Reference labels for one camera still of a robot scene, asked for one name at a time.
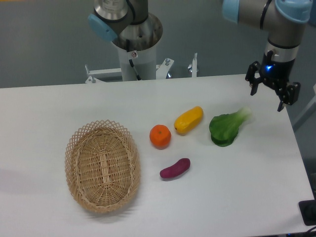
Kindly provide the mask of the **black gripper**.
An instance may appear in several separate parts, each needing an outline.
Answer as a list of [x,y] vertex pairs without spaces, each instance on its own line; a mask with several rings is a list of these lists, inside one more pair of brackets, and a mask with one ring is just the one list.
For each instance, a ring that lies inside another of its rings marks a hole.
[[287,62],[273,60],[274,52],[269,50],[264,54],[262,64],[258,61],[249,65],[245,80],[251,87],[250,95],[257,93],[258,85],[263,83],[265,86],[276,91],[280,103],[277,108],[281,112],[287,105],[293,105],[299,97],[301,84],[299,82],[289,82],[289,75],[294,65],[294,59]]

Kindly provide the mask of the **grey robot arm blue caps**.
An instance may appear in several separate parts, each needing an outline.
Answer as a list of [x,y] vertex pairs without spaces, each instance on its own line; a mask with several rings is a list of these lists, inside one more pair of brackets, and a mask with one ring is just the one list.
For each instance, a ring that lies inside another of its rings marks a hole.
[[[310,0],[225,0],[224,18],[268,32],[262,62],[250,64],[245,79],[251,94],[259,84],[279,97],[279,110],[295,103],[300,84],[289,82],[299,45],[312,9]],[[156,67],[156,46],[162,37],[160,20],[146,0],[97,0],[88,16],[91,30],[118,50],[122,79],[165,78]]]

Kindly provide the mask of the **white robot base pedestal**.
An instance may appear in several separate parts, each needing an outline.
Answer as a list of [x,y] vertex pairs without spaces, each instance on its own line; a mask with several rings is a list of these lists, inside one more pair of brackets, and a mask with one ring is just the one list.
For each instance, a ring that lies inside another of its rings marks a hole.
[[156,79],[157,46],[162,38],[160,20],[149,13],[138,25],[129,25],[113,41],[123,81]]

